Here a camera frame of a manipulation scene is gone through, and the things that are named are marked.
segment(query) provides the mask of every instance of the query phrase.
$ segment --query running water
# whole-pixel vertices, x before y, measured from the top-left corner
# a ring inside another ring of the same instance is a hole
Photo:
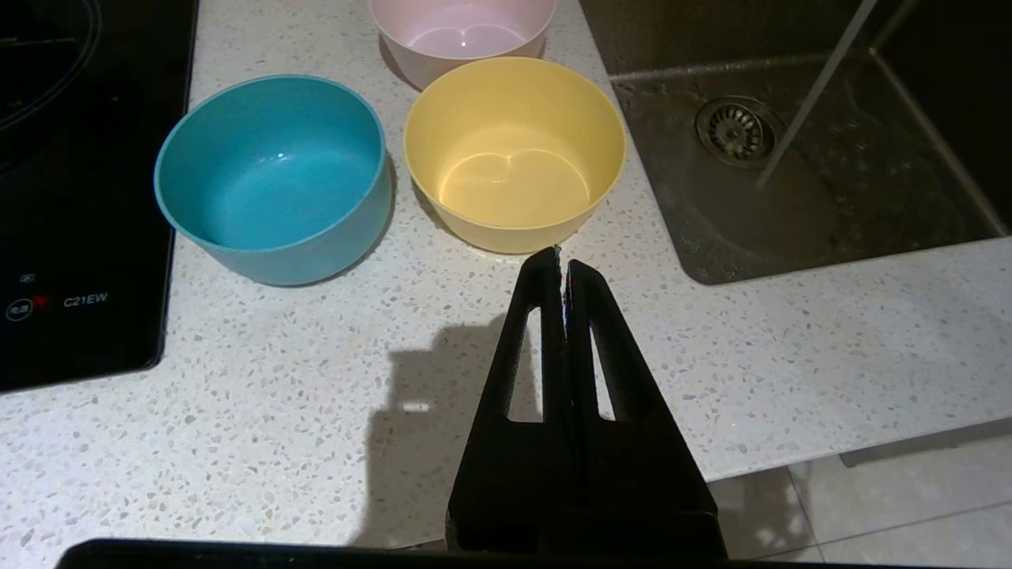
[[[812,112],[812,107],[816,105],[822,92],[826,89],[826,84],[829,83],[830,78],[836,73],[836,68],[839,67],[840,62],[843,61],[843,57],[847,55],[847,50],[850,49],[850,45],[854,43],[854,38],[857,37],[857,32],[861,30],[861,26],[864,25],[864,20],[868,19],[868,14],[871,13],[872,8],[875,7],[875,2],[878,0],[861,0],[861,5],[857,7],[857,11],[854,12],[854,17],[850,19],[850,23],[847,24],[847,28],[843,30],[843,35],[840,37],[840,42],[837,43],[836,48],[833,49],[833,53],[830,55],[829,60],[826,62],[825,67],[819,73],[819,78],[816,79],[815,84],[809,91],[808,96],[805,97],[805,102],[802,103],[802,108],[794,115],[794,119],[790,123],[790,128],[787,129],[787,133],[783,135],[780,139],[780,144],[776,145],[773,150],[773,155],[770,156],[769,162],[766,163],[766,167],[763,168],[762,173],[759,174],[759,179],[756,181],[756,187],[762,189],[769,181],[770,176],[773,175],[773,171],[776,170],[777,165],[783,158],[784,153],[787,152],[787,148],[790,147],[790,143],[793,142],[794,137],[797,136],[797,132],[802,130],[802,125],[805,124],[805,119],[809,117],[809,112]]]

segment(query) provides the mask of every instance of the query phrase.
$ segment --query plastic bowl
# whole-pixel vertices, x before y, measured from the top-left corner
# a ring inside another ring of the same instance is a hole
[[[266,284],[306,284],[376,241],[392,188],[383,128],[347,87],[298,75],[226,89],[172,130],[155,163],[169,223]]]
[[[593,83],[529,58],[443,75],[408,113],[411,175],[465,241],[528,253],[576,232],[625,162],[618,111]]]
[[[369,11],[401,72],[424,89],[469,62],[539,57],[556,0],[369,0]]]

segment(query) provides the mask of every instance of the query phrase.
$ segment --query terrazzo countertop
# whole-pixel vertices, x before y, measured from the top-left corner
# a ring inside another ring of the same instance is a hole
[[[401,148],[416,92],[363,2],[203,0],[197,37],[193,102],[275,73],[369,100],[393,222],[354,270],[305,289],[255,284],[178,238],[161,364],[0,396],[0,567],[52,567],[94,537],[441,535],[522,259],[469,247],[420,204]],[[546,58],[610,92],[576,0]],[[1007,240],[701,287],[631,152],[563,254],[610,282],[709,480],[1012,415]]]

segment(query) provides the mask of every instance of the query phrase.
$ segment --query blue bowl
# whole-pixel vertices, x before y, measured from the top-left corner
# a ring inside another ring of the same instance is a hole
[[[169,223],[266,284],[306,284],[354,263],[383,232],[392,193],[375,112],[318,77],[218,93],[176,125],[155,163]]]

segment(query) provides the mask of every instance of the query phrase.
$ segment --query yellow bowl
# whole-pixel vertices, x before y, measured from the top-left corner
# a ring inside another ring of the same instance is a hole
[[[499,253],[572,235],[625,163],[622,120],[580,74],[528,58],[446,73],[419,95],[404,129],[415,183],[449,229]]]

